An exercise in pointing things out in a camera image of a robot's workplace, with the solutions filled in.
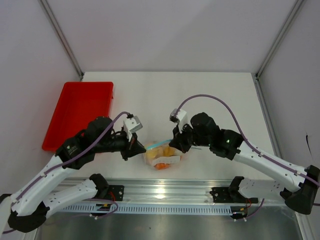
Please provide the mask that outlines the yellow toy ginger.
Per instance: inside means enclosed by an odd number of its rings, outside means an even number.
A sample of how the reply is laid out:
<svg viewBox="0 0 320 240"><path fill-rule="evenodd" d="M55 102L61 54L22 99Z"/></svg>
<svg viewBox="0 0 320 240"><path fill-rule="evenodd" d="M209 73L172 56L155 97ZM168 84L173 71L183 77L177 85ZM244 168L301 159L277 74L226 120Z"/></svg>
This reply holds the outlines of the yellow toy ginger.
<svg viewBox="0 0 320 240"><path fill-rule="evenodd" d="M175 155L175 149L173 147L166 146L163 148L163 153L162 153L163 157L172 157L174 155Z"/></svg>

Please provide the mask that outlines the clear zip top bag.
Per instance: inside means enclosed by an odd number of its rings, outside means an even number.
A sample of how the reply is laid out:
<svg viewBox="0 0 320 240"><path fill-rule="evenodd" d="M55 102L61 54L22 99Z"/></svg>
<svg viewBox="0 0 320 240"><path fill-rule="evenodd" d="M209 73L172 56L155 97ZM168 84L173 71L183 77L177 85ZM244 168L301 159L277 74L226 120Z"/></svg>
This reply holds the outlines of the clear zip top bag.
<svg viewBox="0 0 320 240"><path fill-rule="evenodd" d="M171 166L179 164L184 153L180 150L169 146L171 139L162 141L152 141L144 145L146 152L143 154L143 160L146 165L155 170L165 170Z"/></svg>

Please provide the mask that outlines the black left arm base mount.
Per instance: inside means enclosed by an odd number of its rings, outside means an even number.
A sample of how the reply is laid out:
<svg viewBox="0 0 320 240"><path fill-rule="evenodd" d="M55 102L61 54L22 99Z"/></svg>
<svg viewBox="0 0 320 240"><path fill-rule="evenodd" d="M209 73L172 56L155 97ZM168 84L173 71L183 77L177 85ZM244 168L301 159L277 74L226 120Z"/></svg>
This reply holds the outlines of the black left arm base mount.
<svg viewBox="0 0 320 240"><path fill-rule="evenodd" d="M102 193L102 196L99 196L98 199L122 202L124 198L124 193L124 185L110 185L108 190Z"/></svg>

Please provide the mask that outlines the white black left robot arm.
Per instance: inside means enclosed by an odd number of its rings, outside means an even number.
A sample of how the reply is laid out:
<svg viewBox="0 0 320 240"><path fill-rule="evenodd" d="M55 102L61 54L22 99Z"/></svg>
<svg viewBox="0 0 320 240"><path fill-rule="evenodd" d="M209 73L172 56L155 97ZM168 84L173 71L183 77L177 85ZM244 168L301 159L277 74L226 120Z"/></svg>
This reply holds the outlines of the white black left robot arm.
<svg viewBox="0 0 320 240"><path fill-rule="evenodd" d="M92 162L98 153L119 152L126 161L146 152L138 141L142 123L128 112L121 130L115 131L116 119L99 116L85 129L68 138L56 150L47 165L22 189L0 197L0 229L3 234L31 232L59 210L84 200L115 204L112 187L100 174L94 173L83 182L54 193L53 190L71 174Z"/></svg>

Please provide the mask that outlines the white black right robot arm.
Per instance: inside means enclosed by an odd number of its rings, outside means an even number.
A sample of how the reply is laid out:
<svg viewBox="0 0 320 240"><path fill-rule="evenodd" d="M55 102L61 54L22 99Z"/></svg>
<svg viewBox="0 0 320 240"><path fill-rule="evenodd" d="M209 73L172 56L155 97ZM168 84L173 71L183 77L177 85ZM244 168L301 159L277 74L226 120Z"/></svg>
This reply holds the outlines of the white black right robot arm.
<svg viewBox="0 0 320 240"><path fill-rule="evenodd" d="M174 109L169 119L176 124L170 147L182 153L191 147L207 147L220 158L245 164L270 178L236 176L228 187L212 188L210 193L215 203L257 203L265 199L281 201L300 214L311 213L320 182L320 170L316 166L302 167L269 154L241 134L219 128L204 112L188 120L184 110Z"/></svg>

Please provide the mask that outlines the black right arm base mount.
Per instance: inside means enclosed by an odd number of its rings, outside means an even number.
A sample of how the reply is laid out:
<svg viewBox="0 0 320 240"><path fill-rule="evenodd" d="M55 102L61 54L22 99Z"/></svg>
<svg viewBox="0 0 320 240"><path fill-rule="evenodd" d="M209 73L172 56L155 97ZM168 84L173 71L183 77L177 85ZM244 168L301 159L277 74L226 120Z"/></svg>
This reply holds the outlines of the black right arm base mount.
<svg viewBox="0 0 320 240"><path fill-rule="evenodd" d="M214 203L257 204L259 202L256 197L245 198L237 191L230 191L228 187L212 187L209 193Z"/></svg>

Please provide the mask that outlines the yellow toy pepper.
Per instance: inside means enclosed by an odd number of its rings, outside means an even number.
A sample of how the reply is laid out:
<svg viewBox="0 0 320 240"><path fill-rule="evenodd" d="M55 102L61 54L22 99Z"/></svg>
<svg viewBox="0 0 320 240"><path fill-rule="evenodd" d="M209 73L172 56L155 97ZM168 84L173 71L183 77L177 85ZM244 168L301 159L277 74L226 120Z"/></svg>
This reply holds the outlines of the yellow toy pepper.
<svg viewBox="0 0 320 240"><path fill-rule="evenodd" d="M153 161L154 159L157 159L161 155L161 151L154 148L154 149L149 149L145 153L145 158L147 161Z"/></svg>

